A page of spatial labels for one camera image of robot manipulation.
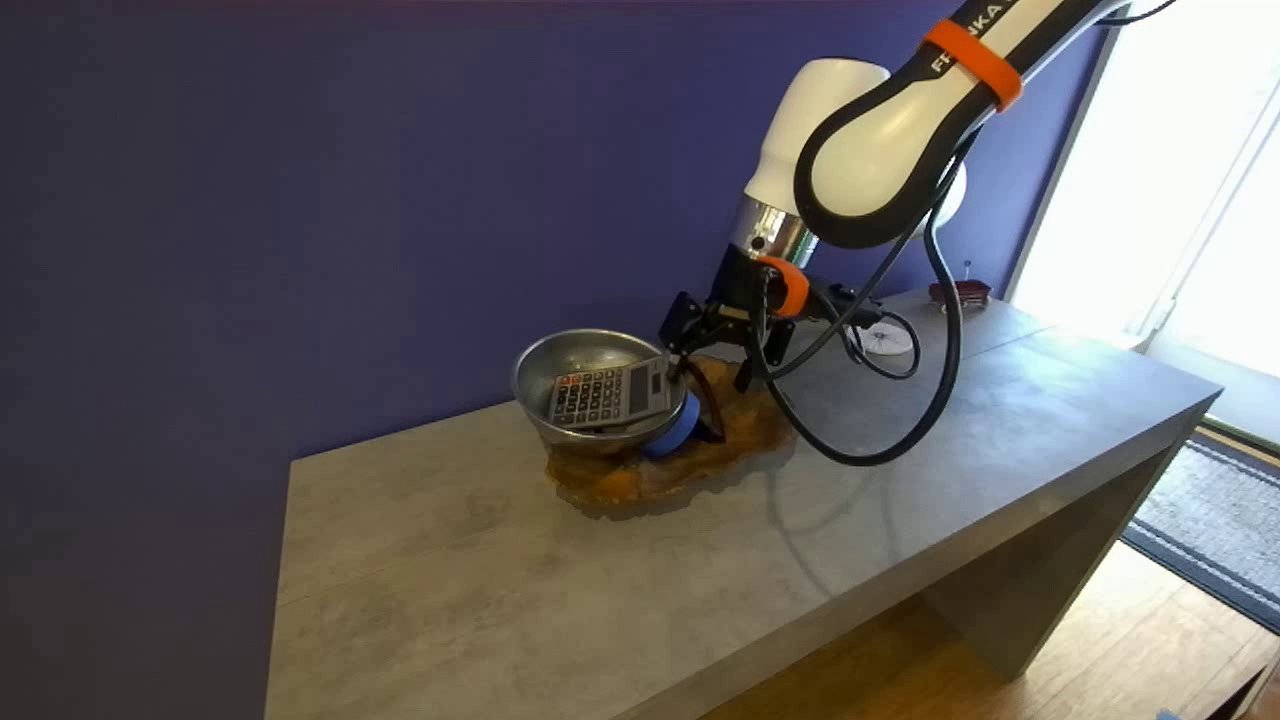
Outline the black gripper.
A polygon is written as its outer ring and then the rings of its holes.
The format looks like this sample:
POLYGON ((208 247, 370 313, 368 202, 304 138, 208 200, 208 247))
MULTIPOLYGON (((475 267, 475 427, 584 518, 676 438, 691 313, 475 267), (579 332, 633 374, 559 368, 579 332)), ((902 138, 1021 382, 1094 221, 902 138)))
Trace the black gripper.
POLYGON ((680 293, 661 325, 661 343, 673 354, 691 354, 710 343, 748 353, 735 382, 767 374, 783 354, 801 318, 801 267, 781 256, 728 247, 703 298, 680 293))

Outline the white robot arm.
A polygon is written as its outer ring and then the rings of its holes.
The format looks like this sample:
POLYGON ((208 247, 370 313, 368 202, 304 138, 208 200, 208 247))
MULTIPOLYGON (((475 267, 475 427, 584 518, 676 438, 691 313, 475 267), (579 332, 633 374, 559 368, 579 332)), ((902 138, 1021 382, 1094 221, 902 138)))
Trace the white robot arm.
POLYGON ((964 0, 935 19, 896 68, 809 58, 763 132, 743 184, 743 217, 710 296, 680 296, 661 329, 666 353, 743 343, 755 267, 803 267, 789 247, 810 237, 877 247, 915 237, 935 213, 961 147, 1088 26, 1120 19, 1130 0, 964 0))

